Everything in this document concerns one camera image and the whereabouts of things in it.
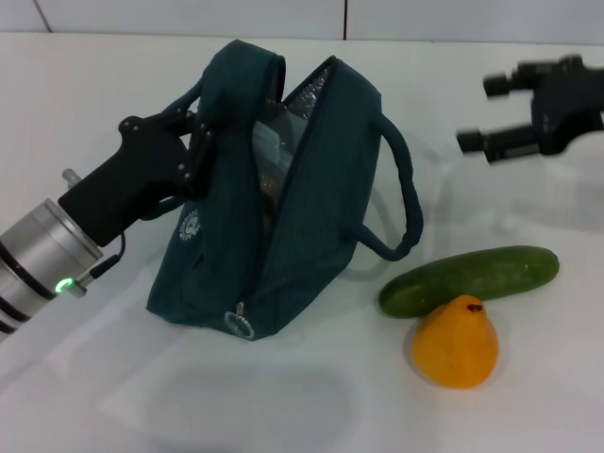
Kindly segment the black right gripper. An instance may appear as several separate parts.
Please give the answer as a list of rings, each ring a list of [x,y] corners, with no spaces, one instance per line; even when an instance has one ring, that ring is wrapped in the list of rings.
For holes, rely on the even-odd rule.
[[[585,65],[580,55],[519,62],[509,74],[485,76],[483,88],[488,98],[532,91],[532,126],[458,131],[464,155],[482,153],[489,163],[555,156],[578,137],[603,130],[603,70]]]

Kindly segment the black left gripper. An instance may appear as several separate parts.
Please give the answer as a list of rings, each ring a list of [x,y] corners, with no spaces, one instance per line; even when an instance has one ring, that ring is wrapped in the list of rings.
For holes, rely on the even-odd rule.
[[[215,133],[188,108],[130,116],[118,151],[59,198],[92,241],[106,246],[170,197],[204,198],[217,157]]]

